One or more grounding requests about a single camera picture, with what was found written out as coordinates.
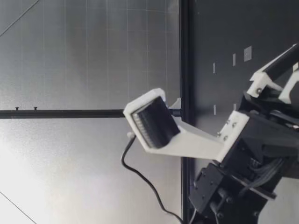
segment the white square marker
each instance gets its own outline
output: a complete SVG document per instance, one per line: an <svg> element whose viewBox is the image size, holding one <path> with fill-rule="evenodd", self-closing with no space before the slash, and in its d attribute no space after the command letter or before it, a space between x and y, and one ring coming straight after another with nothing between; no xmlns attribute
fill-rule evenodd
<svg viewBox="0 0 299 224"><path fill-rule="evenodd" d="M252 59L252 46L244 49L244 61L250 61Z"/></svg>

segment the robotic arm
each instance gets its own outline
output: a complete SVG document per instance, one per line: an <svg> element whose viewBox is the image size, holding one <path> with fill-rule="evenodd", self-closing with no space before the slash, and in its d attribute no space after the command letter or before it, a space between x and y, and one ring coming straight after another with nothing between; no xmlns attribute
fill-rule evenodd
<svg viewBox="0 0 299 224"><path fill-rule="evenodd" d="M190 200L204 222L257 224L273 190L298 161L299 45L257 71L238 111L214 137L178 119L165 93L152 90L129 103L124 115L149 153L210 159ZM284 88L274 81L293 67Z"/></svg>

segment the diagonal line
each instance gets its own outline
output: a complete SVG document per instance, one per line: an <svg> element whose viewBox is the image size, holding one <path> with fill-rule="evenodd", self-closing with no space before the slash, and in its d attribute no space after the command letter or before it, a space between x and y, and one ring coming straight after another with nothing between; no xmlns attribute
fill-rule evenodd
<svg viewBox="0 0 299 224"><path fill-rule="evenodd" d="M26 9L25 12L23 12L15 21L13 21L1 34L0 37L2 37L17 21L19 21L30 9L32 9L40 0L37 0L35 3L33 3L28 9Z"/></svg>
<svg viewBox="0 0 299 224"><path fill-rule="evenodd" d="M21 213L23 213L24 216L26 216L31 222L33 222L34 224L37 224L35 221L33 221L32 218L30 218L25 212L23 212L15 203L13 203L8 197L6 197L6 195L4 195L1 191L0 194L5 197L11 204L14 205L14 207L16 207Z"/></svg>

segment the screw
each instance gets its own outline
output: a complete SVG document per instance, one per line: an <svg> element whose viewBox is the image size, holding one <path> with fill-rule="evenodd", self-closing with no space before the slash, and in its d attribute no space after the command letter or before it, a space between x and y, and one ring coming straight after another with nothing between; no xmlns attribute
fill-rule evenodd
<svg viewBox="0 0 299 224"><path fill-rule="evenodd" d="M224 218L224 215L223 215L222 212L218 212L217 217L220 218L220 219L222 219L222 218Z"/></svg>
<svg viewBox="0 0 299 224"><path fill-rule="evenodd" d="M258 211L255 211L254 213L253 213L253 216L254 217L258 217L260 215L260 213L258 212Z"/></svg>
<svg viewBox="0 0 299 224"><path fill-rule="evenodd" d="M227 202L228 204L232 204L232 203L234 203L234 200L233 200L233 198L228 197L228 198L226 199L226 202Z"/></svg>
<svg viewBox="0 0 299 224"><path fill-rule="evenodd" d="M261 94L262 91L263 91L263 90L262 90L261 88L258 88L258 89L256 90L256 93L257 93L257 94Z"/></svg>

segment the black metal bar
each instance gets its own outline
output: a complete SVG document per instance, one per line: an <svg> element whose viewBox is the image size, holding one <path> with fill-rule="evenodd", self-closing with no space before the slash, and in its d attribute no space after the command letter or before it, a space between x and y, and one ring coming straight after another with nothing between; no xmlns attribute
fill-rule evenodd
<svg viewBox="0 0 299 224"><path fill-rule="evenodd" d="M20 110L0 111L0 119L71 119L71 118L124 118L123 110ZM170 109L175 117L181 110Z"/></svg>
<svg viewBox="0 0 299 224"><path fill-rule="evenodd" d="M192 0L180 0L180 75L181 75L181 98L182 98L182 120L195 125L195 97L194 97L194 72L192 52ZM194 160L182 158L182 219L188 223L191 218L191 204L189 201L191 170Z"/></svg>

